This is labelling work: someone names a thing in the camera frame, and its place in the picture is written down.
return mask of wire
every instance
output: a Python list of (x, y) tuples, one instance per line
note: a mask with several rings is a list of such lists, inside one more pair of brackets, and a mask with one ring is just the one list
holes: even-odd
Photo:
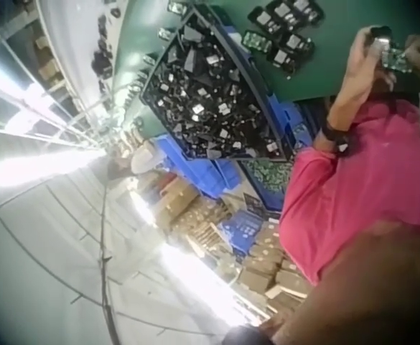
[(109, 258), (105, 257), (105, 218), (106, 218), (106, 199), (108, 198), (108, 185), (104, 185), (103, 194), (103, 207), (101, 209), (101, 238), (100, 238), (100, 268), (101, 268), (101, 305), (103, 308), (104, 319), (108, 326), (109, 336), (113, 345), (121, 345), (120, 338), (118, 337), (116, 324), (113, 317), (113, 309), (109, 305), (108, 293), (106, 291), (107, 279), (106, 279), (106, 263)]
[[(7, 224), (2, 220), (2, 218), (0, 217), (0, 223), (1, 225), (5, 228), (5, 230), (7, 231), (7, 233), (9, 233), (9, 235), (11, 236), (11, 238), (18, 244), (18, 246), (20, 248), (22, 248), (22, 250), (27, 254), (27, 256), (34, 262), (36, 263), (39, 267), (41, 267), (46, 273), (48, 273), (51, 277), (55, 278), (56, 281), (60, 282), (62, 285), (64, 285), (65, 287), (67, 287), (69, 290), (73, 291), (74, 293), (78, 294), (79, 296), (81, 296), (82, 298), (88, 300), (89, 302), (102, 307), (103, 305), (101, 303), (99, 303), (97, 300), (87, 296), (86, 294), (84, 294), (82, 291), (80, 291), (79, 289), (76, 289), (75, 287), (69, 285), (67, 282), (65, 282), (63, 279), (61, 279), (60, 277), (58, 277), (55, 273), (53, 273), (52, 271), (50, 271), (48, 268), (46, 268), (44, 266), (44, 264), (42, 264), (24, 245), (23, 243), (21, 243), (18, 238), (14, 235), (14, 233), (11, 231), (11, 229), (7, 226)], [(178, 332), (178, 333), (184, 333), (184, 334), (195, 334), (195, 335), (201, 335), (201, 336), (222, 336), (223, 334), (216, 334), (216, 333), (202, 333), (202, 332), (198, 332), (198, 331), (189, 331), (189, 330), (185, 330), (185, 329), (181, 329), (181, 328), (175, 328), (175, 327), (168, 327), (168, 326), (163, 326), (160, 325), (158, 323), (153, 323), (153, 322), (149, 322), (149, 321), (145, 321), (141, 318), (137, 318), (135, 316), (131, 316), (127, 313), (123, 313), (121, 311), (116, 311), (115, 312), (117, 315), (119, 316), (123, 316), (124, 318), (127, 318), (129, 320), (132, 321), (136, 321), (148, 326), (152, 326), (152, 327), (156, 327), (156, 328), (161, 328), (161, 329), (165, 329), (167, 331), (174, 331), (174, 332)]]

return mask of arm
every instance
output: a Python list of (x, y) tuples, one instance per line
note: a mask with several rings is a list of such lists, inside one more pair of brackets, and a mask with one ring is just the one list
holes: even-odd
[[(393, 86), (393, 74), (378, 69), (382, 47), (375, 41), (369, 48), (365, 46), (371, 27), (361, 29), (350, 48), (342, 87), (327, 116), (328, 126), (348, 132), (360, 107), (368, 100), (376, 80), (382, 79)], [(328, 140), (322, 131), (315, 138), (313, 147), (322, 152), (334, 152), (335, 143)]]
[[(334, 103), (327, 116), (327, 123), (338, 131), (347, 132), (357, 112), (356, 106), (351, 106), (351, 104)], [(335, 151), (335, 143), (326, 139), (320, 130), (313, 141), (313, 148), (318, 151), (332, 153)]]

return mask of cable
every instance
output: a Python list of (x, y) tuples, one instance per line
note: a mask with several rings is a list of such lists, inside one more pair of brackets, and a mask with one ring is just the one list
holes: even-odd
[(100, 242), (100, 269), (101, 269), (101, 305), (103, 308), (104, 319), (108, 327), (109, 336), (113, 345), (121, 345), (120, 338), (116, 329), (113, 317), (113, 309), (109, 305), (108, 293), (106, 291), (106, 263), (110, 258), (105, 257), (104, 237), (105, 237), (105, 217), (106, 217), (106, 199), (108, 198), (108, 186), (104, 185), (103, 207), (101, 209), (101, 242)]

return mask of black tray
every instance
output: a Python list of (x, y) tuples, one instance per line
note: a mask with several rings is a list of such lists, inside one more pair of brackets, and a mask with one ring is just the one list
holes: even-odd
[(164, 63), (164, 60), (167, 58), (169, 50), (171, 47), (173, 47), (178, 40), (178, 35), (180, 35), (181, 29), (184, 28), (184, 26), (190, 22), (191, 19), (195, 19), (194, 17), (197, 17), (199, 22), (203, 23), (216, 37), (218, 42), (220, 43), (220, 47), (224, 49), (225, 53), (229, 55), (229, 57), (232, 59), (233, 64), (237, 67), (237, 69), (240, 71), (241, 77), (244, 79), (245, 83), (249, 87), (252, 96), (257, 102), (258, 108), (261, 110), (261, 113), (263, 114), (266, 123), (269, 126), (269, 129), (271, 133), (273, 134), (273, 138), (275, 140), (275, 143), (279, 149), (280, 154), (276, 157), (252, 157), (249, 155), (223, 155), (221, 158), (230, 158), (233, 160), (249, 160), (249, 159), (270, 159), (270, 160), (278, 160), (278, 161), (285, 161), (288, 160), (291, 157), (292, 150), (289, 147), (289, 145), (280, 137), (277, 128), (279, 126), (278, 121), (276, 120), (274, 116), (273, 109), (269, 103), (268, 100), (268, 88), (266, 87), (263, 78), (259, 74), (259, 72), (253, 68), (252, 65), (243, 57), (242, 52), (240, 51), (237, 44), (228, 36), (227, 32), (224, 29), (224, 26), (228, 26), (228, 18), (224, 17), (223, 19), (220, 19), (220, 16), (213, 11), (210, 7), (206, 5), (196, 5), (191, 8), (191, 10), (188, 11), (188, 13), (185, 15), (184, 19), (182, 20), (182, 25), (180, 28), (178, 28), (176, 34), (171, 38), (169, 44), (167, 45), (167, 48), (164, 50), (164, 52), (160, 55), (160, 57), (157, 60), (156, 65), (154, 66), (152, 72), (149, 74), (149, 77), (145, 83), (144, 89), (140, 94), (141, 101), (149, 106), (152, 111), (155, 113), (157, 118), (160, 120), (160, 122), (164, 125), (164, 127), (167, 129), (167, 131), (170, 133), (170, 135), (174, 138), (174, 140), (177, 142), (179, 147), (183, 151), (183, 155), (187, 159), (198, 159), (203, 158), (207, 159), (207, 157), (193, 157), (192, 155), (186, 154), (188, 152), (188, 149), (186, 149), (184, 142), (177, 138), (175, 133), (173, 132), (173, 128), (170, 128), (170, 123), (167, 121), (167, 119), (164, 118), (164, 116), (161, 114), (161, 111), (157, 108), (157, 105), (153, 104), (153, 102), (150, 101), (150, 98), (148, 98), (148, 92), (150, 91), (151, 86), (151, 80), (154, 77), (154, 74), (157, 72), (159, 68), (161, 68), (162, 64)]

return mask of electronic component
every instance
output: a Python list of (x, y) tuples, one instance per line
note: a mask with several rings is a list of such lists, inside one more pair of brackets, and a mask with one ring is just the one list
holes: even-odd
[(302, 58), (308, 58), (315, 48), (315, 44), (310, 38), (304, 38), (298, 34), (288, 32), (284, 34), (280, 39), (280, 47), (284, 47), (296, 55), (300, 55)]
[[(191, 12), (160, 60), (149, 55), (149, 63), (155, 65), (147, 73), (141, 101), (190, 159), (282, 159), (283, 143), (252, 86), (212, 30)], [(248, 33), (245, 44), (264, 54), (275, 47), (273, 40), (256, 33)], [(279, 66), (283, 63), (288, 70), (290, 61), (279, 58)]]
[(149, 70), (143, 69), (143, 70), (139, 70), (138, 72), (136, 72), (136, 77), (140, 78), (140, 79), (147, 79), (149, 77)]
[(411, 73), (412, 65), (407, 60), (404, 50), (389, 48), (382, 52), (382, 66), (388, 70), (397, 70), (402, 73)]
[(188, 5), (184, 2), (168, 1), (167, 11), (183, 17), (188, 8)]
[(314, 0), (287, 0), (311, 24), (319, 24), (325, 13)]
[(393, 33), (390, 27), (373, 27), (370, 31), (370, 42), (377, 40), (382, 46), (381, 63), (387, 70), (395, 70), (402, 73), (411, 73), (412, 65), (407, 60), (406, 55), (402, 49), (393, 41)]
[(266, 6), (266, 10), (273, 17), (278, 17), (285, 22), (289, 31), (294, 31), (304, 25), (304, 21), (297, 14), (296, 10), (282, 0), (272, 1)]
[(168, 42), (173, 37), (173, 34), (174, 34), (173, 29), (167, 29), (166, 27), (161, 27), (159, 29), (159, 32), (157, 33), (157, 36), (159, 36), (161, 40)]
[(278, 37), (283, 32), (281, 24), (260, 6), (250, 12), (248, 19), (272, 36)]
[(157, 54), (155, 53), (150, 53), (150, 54), (146, 54), (145, 56), (143, 56), (143, 61), (150, 66), (155, 66), (155, 64), (157, 63)]
[(285, 50), (274, 48), (267, 55), (267, 60), (275, 67), (281, 68), (284, 72), (286, 72), (286, 79), (288, 80), (291, 79), (292, 75), (296, 72), (296, 61), (294, 61), (291, 53)]
[(274, 43), (267, 37), (249, 30), (243, 35), (241, 43), (250, 50), (263, 52), (264, 54), (270, 52), (272, 46), (274, 45)]

